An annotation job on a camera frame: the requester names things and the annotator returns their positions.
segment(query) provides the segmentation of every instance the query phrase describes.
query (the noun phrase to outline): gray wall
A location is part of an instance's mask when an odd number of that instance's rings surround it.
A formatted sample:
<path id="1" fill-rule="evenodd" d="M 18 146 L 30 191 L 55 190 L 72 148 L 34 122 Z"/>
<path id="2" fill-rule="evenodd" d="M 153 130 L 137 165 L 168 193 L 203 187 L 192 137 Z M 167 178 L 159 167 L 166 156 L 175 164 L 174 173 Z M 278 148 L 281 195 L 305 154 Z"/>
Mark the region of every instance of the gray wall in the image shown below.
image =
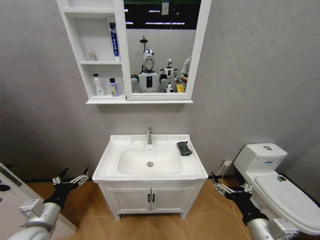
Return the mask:
<path id="1" fill-rule="evenodd" d="M 213 0 L 194 104 L 98 106 L 85 105 L 56 1 L 2 0 L 1 161 L 24 179 L 65 167 L 75 176 L 95 169 L 110 134 L 152 126 L 189 133 L 208 172 L 245 144 L 274 142 L 289 152 L 279 170 L 320 200 L 319 8 L 319 0 Z"/>

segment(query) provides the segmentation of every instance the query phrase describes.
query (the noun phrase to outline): white sink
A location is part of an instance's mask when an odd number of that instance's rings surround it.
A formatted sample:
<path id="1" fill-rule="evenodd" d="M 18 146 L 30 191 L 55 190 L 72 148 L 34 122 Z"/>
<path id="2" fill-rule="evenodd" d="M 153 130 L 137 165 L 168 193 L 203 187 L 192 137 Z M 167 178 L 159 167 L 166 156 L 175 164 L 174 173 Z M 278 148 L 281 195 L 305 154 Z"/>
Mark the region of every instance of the white sink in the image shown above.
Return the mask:
<path id="1" fill-rule="evenodd" d="M 183 165 L 176 149 L 145 147 L 124 150 L 117 169 L 127 175 L 165 175 L 180 173 Z"/>
<path id="2" fill-rule="evenodd" d="M 193 152 L 181 156 L 178 142 L 187 141 Z M 93 174 L 95 182 L 106 180 L 204 179 L 208 175 L 187 134 L 111 135 Z"/>

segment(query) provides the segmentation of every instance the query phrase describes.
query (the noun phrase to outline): wooden floor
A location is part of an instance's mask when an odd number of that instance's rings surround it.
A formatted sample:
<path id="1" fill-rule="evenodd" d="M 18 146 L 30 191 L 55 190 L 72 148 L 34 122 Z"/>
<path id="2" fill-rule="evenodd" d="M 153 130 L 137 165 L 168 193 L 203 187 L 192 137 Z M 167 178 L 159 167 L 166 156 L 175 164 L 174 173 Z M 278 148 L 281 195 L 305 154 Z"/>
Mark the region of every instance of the wooden floor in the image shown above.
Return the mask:
<path id="1" fill-rule="evenodd" d="M 236 186 L 237 181 L 225 179 L 225 185 Z M 28 184 L 44 199 L 53 192 L 49 182 Z M 243 229 L 242 214 L 233 203 Z M 62 214 L 77 227 L 77 233 L 61 240 L 247 240 L 234 216 L 231 202 L 213 190 L 207 180 L 186 219 L 179 214 L 123 215 L 115 221 L 98 187 L 88 181 L 73 190 Z"/>

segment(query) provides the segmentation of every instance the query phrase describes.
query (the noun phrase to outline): toilet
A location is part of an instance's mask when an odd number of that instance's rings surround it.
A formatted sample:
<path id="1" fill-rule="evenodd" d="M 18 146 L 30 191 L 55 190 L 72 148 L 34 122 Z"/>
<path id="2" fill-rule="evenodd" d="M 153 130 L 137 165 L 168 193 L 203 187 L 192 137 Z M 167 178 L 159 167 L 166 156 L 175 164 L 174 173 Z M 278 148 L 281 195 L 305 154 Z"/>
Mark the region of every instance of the toilet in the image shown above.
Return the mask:
<path id="1" fill-rule="evenodd" d="M 274 143 L 249 144 L 241 150 L 234 166 L 252 184 L 251 201 L 269 219 L 286 219 L 305 234 L 320 235 L 320 208 L 275 171 L 287 154 Z"/>

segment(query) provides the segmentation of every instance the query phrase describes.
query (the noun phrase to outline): toothpaste tube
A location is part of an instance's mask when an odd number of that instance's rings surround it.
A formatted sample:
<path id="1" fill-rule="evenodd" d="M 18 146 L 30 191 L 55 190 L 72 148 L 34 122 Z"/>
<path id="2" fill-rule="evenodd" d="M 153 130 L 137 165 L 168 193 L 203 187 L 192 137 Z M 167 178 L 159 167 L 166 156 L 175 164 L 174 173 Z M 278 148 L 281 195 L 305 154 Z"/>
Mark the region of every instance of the toothpaste tube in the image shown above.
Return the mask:
<path id="1" fill-rule="evenodd" d="M 110 34 L 111 34 L 111 40 L 112 40 L 114 59 L 116 61 L 120 61 L 116 24 L 114 22 L 110 22 L 109 25 L 110 25 Z"/>

